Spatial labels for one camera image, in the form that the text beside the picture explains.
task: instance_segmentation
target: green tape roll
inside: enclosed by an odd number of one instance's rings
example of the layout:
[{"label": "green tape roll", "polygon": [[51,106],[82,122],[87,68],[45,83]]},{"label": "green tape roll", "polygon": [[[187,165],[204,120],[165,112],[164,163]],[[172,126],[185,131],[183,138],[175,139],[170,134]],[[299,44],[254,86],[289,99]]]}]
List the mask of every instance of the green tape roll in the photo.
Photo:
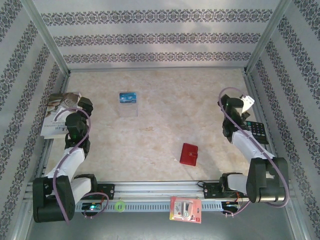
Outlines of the green tape roll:
[{"label": "green tape roll", "polygon": [[126,209],[126,204],[124,201],[117,201],[114,205],[114,210],[121,213]]}]

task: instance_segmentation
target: marble floor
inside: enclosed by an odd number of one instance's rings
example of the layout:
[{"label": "marble floor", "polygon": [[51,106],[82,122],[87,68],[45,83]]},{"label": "marble floor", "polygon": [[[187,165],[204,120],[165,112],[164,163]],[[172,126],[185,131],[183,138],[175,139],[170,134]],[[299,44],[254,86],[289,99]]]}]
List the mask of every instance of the marble floor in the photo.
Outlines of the marble floor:
[{"label": "marble floor", "polygon": [[[98,181],[114,182],[247,174],[249,163],[222,133],[224,115],[217,101],[225,87],[247,91],[240,69],[72,73],[67,91],[81,92],[94,107],[90,152],[76,174],[92,173]],[[138,117],[119,116],[119,92],[138,93]],[[183,143],[198,146],[196,166],[179,163]],[[64,139],[54,140],[47,171],[60,160],[64,145]]]}]

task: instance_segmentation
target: blue card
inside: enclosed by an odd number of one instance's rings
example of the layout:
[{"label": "blue card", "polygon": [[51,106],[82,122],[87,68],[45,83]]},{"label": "blue card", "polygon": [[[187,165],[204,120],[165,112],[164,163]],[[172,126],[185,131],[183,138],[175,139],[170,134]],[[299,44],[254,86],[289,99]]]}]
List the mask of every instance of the blue card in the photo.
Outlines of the blue card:
[{"label": "blue card", "polygon": [[120,92],[119,101],[121,104],[137,103],[137,94],[135,92]]}]

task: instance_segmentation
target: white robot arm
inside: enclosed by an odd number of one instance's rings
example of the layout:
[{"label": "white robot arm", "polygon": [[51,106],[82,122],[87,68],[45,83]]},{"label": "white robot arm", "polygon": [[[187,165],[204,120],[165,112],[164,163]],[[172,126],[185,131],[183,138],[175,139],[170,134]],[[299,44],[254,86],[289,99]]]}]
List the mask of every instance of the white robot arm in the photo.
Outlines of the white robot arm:
[{"label": "white robot arm", "polygon": [[[71,151],[72,147],[66,148],[61,160]],[[74,198],[74,203],[77,204],[79,200],[87,193],[91,191],[91,180],[87,177],[76,178],[72,181],[73,176],[79,165],[85,160],[85,152],[83,148],[77,148],[61,165],[57,177],[67,176],[70,181],[71,190]],[[58,164],[45,176],[48,179],[53,179]]]},{"label": "white robot arm", "polygon": [[78,201],[88,193],[97,192],[98,183],[93,174],[78,175],[73,179],[90,150],[87,118],[93,110],[91,101],[85,97],[80,99],[78,106],[82,109],[76,108],[77,112],[69,114],[65,120],[68,134],[61,160],[46,176],[33,181],[33,219],[36,223],[71,220]]},{"label": "white robot arm", "polygon": [[[246,125],[245,119],[249,116],[246,111],[253,104],[254,101],[249,96],[239,99],[230,98],[226,94],[218,102],[225,114],[222,123],[223,135],[250,163],[248,176],[236,172],[224,173],[220,178],[222,191],[241,192],[247,195],[252,203],[282,202],[289,193],[288,164],[284,158],[275,157],[268,152],[259,143],[259,137],[256,137],[257,140]],[[236,108],[242,108],[241,115]]]}]

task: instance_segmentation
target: red wallet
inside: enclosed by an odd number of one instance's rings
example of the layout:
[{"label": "red wallet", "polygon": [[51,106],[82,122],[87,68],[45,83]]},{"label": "red wallet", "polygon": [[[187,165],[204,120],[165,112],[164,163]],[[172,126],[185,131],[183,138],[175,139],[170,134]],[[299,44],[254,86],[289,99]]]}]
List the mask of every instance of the red wallet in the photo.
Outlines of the red wallet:
[{"label": "red wallet", "polygon": [[181,152],[180,163],[195,166],[198,157],[198,146],[184,143]]}]

